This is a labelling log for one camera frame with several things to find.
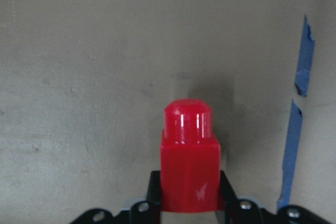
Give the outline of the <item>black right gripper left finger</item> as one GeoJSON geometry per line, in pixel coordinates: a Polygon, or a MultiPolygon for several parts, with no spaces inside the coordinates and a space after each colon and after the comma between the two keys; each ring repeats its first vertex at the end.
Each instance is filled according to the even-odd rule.
{"type": "Polygon", "coordinates": [[[146,203],[149,205],[145,212],[147,223],[161,223],[162,206],[161,174],[159,170],[150,173],[149,185],[146,194],[146,203]]]}

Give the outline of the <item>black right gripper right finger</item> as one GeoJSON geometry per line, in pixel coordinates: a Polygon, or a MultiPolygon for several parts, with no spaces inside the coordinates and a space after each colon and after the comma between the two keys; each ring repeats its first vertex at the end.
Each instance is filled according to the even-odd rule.
{"type": "Polygon", "coordinates": [[[235,208],[237,196],[234,192],[224,171],[220,171],[220,182],[218,191],[218,209],[216,210],[216,220],[218,224],[235,223],[235,208]]]}

